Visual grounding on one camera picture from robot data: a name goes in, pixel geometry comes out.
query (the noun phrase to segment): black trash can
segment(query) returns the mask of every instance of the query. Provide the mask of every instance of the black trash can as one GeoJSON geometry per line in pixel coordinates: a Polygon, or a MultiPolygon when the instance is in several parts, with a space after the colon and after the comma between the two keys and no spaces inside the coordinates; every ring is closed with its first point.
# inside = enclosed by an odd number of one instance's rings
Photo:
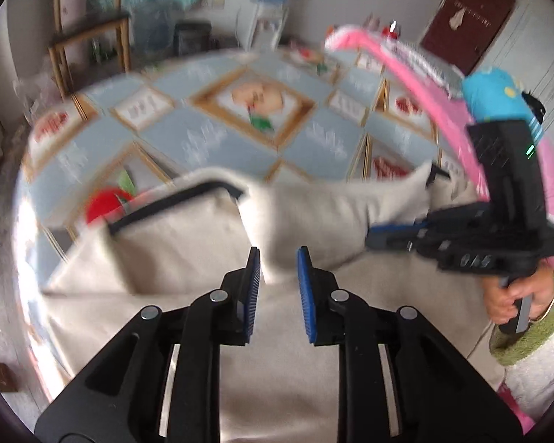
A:
{"type": "Polygon", "coordinates": [[[174,54],[188,56],[211,50],[211,23],[183,20],[174,27],[174,54]]]}

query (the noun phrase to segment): human hand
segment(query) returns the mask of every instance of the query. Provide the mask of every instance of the human hand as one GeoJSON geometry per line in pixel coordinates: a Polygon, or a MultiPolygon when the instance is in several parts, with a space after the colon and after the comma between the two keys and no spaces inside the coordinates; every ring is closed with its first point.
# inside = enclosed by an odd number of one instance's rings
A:
{"type": "Polygon", "coordinates": [[[508,288],[499,288],[498,277],[484,277],[482,286],[485,292],[485,306],[490,319],[503,325],[517,316],[515,300],[533,295],[530,319],[542,316],[554,299],[554,269],[542,261],[538,271],[529,278],[520,278],[508,288]]]}

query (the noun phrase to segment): silver screw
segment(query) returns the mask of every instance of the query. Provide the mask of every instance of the silver screw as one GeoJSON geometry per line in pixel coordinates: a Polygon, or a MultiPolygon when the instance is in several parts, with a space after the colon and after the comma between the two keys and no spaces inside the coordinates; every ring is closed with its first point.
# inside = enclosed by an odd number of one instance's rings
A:
{"type": "Polygon", "coordinates": [[[213,290],[209,294],[209,298],[214,303],[219,303],[220,301],[225,301],[225,300],[228,299],[228,292],[226,292],[224,290],[213,290]]]}
{"type": "Polygon", "coordinates": [[[400,316],[404,319],[415,319],[419,313],[412,306],[403,306],[400,309],[400,316]]]}
{"type": "Polygon", "coordinates": [[[338,302],[347,301],[349,294],[345,290],[335,290],[330,294],[330,297],[338,302]]]}
{"type": "Polygon", "coordinates": [[[158,313],[160,313],[160,308],[157,306],[146,306],[142,309],[140,316],[142,316],[142,319],[154,319],[158,316],[158,313]]]}

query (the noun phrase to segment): dark red door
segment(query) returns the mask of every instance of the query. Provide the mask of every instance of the dark red door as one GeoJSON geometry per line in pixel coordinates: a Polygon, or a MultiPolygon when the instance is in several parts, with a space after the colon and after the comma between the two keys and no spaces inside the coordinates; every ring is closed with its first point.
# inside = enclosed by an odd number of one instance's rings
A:
{"type": "Polygon", "coordinates": [[[421,46],[468,75],[514,4],[515,0],[445,0],[421,46]]]}

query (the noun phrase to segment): table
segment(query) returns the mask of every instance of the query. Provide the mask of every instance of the table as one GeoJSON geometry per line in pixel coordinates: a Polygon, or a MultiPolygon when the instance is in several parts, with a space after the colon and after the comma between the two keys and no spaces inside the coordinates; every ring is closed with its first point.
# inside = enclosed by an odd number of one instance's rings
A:
{"type": "Polygon", "coordinates": [[[70,375],[41,288],[94,217],[206,166],[306,183],[397,178],[426,161],[458,165],[394,76],[356,52],[217,52],[72,95],[37,121],[15,200],[21,310],[48,398],[70,375]]]}

